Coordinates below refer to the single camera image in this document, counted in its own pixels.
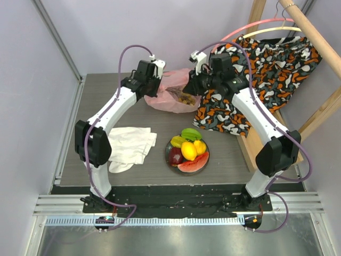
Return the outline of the brown fake longan bunch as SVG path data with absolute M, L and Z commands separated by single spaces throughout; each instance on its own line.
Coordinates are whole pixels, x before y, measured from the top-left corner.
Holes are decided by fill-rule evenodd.
M 194 96 L 187 93 L 183 93 L 182 91 L 180 91 L 177 94 L 177 98 L 178 102 L 183 103 L 185 105 L 194 106 L 196 104 L 196 99 Z

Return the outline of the pink plastic bag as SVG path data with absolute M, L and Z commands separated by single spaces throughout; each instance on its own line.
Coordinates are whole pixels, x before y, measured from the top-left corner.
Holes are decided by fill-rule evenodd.
M 177 94 L 182 91 L 188 83 L 190 70 L 190 68 L 184 68 L 164 72 L 157 92 L 157 97 L 152 98 L 144 96 L 146 103 L 154 109 L 176 114 L 196 111 L 200 105 L 201 96 L 194 96 L 196 99 L 196 104 L 194 106 L 180 103 L 177 98 Z

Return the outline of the green fake starfruit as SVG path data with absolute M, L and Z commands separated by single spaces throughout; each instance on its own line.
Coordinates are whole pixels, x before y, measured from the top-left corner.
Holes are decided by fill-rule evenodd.
M 186 140 L 190 140 L 190 141 L 196 141 L 196 140 L 202 139 L 201 133 L 198 132 L 197 130 L 193 129 L 193 128 L 183 129 L 181 132 L 181 137 L 183 137 Z

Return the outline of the yellow fake starfruit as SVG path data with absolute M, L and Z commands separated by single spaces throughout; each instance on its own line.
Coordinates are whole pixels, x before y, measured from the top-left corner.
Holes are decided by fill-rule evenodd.
M 182 144 L 187 142 L 187 139 L 183 138 L 182 136 L 174 136 L 170 140 L 170 144 L 175 148 L 181 148 Z

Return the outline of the orange fake fruit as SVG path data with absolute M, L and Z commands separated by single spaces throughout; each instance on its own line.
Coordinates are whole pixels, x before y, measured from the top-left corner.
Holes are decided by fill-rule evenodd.
M 197 150 L 192 142 L 184 142 L 181 145 L 181 152 L 186 160 L 194 161 L 197 157 Z

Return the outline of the red fake apple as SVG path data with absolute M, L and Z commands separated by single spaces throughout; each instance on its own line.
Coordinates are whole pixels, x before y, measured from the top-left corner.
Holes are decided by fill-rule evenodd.
M 171 166 L 177 166 L 183 163 L 184 157 L 182 155 L 181 149 L 173 147 L 168 154 L 168 163 Z

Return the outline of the fake watermelon slice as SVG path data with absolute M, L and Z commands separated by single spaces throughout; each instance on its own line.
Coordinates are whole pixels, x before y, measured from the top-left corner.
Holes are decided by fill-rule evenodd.
M 183 173 L 195 173 L 200 171 L 206 166 L 209 161 L 209 152 L 205 152 L 200 156 L 197 156 L 193 161 L 186 161 L 177 166 L 177 168 Z

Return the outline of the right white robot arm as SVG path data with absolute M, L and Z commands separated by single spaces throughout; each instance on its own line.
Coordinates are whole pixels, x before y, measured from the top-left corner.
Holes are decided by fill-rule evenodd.
M 229 54 L 215 55 L 208 61 L 205 53 L 195 51 L 189 60 L 196 66 L 189 72 L 183 92 L 197 96 L 216 90 L 245 116 L 262 142 L 255 158 L 257 169 L 240 195 L 241 206 L 254 210 L 274 179 L 296 162 L 301 135 L 278 122 L 249 87 L 250 81 L 234 73 Z

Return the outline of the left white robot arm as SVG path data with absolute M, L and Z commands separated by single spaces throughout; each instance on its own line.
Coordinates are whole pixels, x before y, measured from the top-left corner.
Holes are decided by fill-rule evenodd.
M 163 76 L 166 62 L 163 60 L 139 61 L 137 69 L 120 79 L 110 100 L 87 121 L 75 125 L 75 152 L 88 169 L 91 193 L 96 196 L 95 207 L 103 213 L 113 208 L 108 196 L 111 184 L 107 162 L 112 153 L 109 133 L 122 115 L 145 95 L 155 97 Z

